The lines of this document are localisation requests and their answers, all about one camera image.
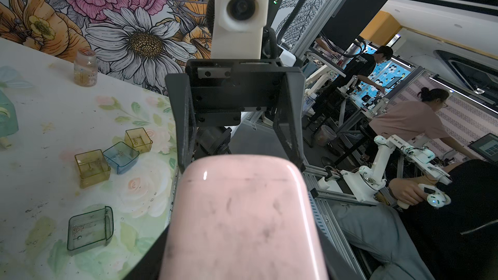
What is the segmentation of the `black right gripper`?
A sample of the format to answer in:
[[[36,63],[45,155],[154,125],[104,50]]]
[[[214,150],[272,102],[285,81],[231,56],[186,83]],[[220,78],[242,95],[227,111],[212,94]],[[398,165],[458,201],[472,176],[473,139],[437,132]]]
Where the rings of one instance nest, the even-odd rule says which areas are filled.
[[[178,168],[192,162],[197,126],[230,127],[243,112],[275,109],[273,129],[290,162],[305,170],[302,107],[305,76],[280,60],[189,60],[165,77],[176,125]]]

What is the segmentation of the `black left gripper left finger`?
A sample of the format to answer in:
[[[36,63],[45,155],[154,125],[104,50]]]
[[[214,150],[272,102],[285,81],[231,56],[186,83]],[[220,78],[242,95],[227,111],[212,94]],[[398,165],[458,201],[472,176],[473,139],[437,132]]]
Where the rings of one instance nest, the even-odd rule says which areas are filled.
[[[124,280],[157,280],[165,253],[169,226],[162,232],[148,252],[125,276]]]

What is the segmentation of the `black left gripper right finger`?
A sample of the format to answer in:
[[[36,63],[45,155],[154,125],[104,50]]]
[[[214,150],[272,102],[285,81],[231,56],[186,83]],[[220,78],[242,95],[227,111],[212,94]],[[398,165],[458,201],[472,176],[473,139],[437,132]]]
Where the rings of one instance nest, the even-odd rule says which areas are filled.
[[[365,279],[364,273],[341,230],[335,231],[338,233],[337,246],[326,237],[320,228],[317,229],[329,279]]]

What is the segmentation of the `grey green shavings tray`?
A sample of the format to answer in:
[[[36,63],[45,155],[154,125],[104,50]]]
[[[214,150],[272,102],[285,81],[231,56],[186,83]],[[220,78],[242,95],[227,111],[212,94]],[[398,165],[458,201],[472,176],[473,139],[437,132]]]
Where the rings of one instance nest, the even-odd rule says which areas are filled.
[[[67,252],[74,256],[110,244],[114,236],[114,212],[110,206],[69,219]]]

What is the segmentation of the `pink pencil sharpener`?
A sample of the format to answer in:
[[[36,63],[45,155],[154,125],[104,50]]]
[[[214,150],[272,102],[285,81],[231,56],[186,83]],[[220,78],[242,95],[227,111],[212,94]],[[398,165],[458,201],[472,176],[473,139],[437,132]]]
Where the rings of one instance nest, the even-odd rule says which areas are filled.
[[[327,279],[302,173],[282,158],[210,156],[178,183],[161,279]]]

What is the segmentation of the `blue transparent shavings tray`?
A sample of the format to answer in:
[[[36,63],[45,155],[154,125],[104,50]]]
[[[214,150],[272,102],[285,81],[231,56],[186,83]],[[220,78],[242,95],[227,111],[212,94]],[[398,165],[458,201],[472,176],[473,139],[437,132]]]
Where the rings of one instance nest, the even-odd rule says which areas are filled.
[[[103,152],[105,160],[116,174],[128,172],[138,161],[140,153],[120,141]]]

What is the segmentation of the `yellow transparent shavings tray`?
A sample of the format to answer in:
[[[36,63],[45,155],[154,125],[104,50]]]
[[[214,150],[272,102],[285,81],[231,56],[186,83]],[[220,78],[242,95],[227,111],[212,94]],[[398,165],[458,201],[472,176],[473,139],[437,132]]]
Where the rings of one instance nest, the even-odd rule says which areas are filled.
[[[105,160],[101,149],[76,154],[75,161],[81,189],[109,180],[111,167]]]

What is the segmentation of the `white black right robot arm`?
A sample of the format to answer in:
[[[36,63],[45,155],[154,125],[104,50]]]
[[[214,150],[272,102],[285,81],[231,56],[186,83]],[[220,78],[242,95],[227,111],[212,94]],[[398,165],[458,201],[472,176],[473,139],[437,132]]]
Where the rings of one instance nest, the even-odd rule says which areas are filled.
[[[201,127],[239,125],[246,111],[275,110],[274,131],[295,166],[303,167],[305,78],[297,67],[261,57],[269,0],[210,0],[211,57],[189,60],[165,82],[176,123],[178,168],[192,161]]]

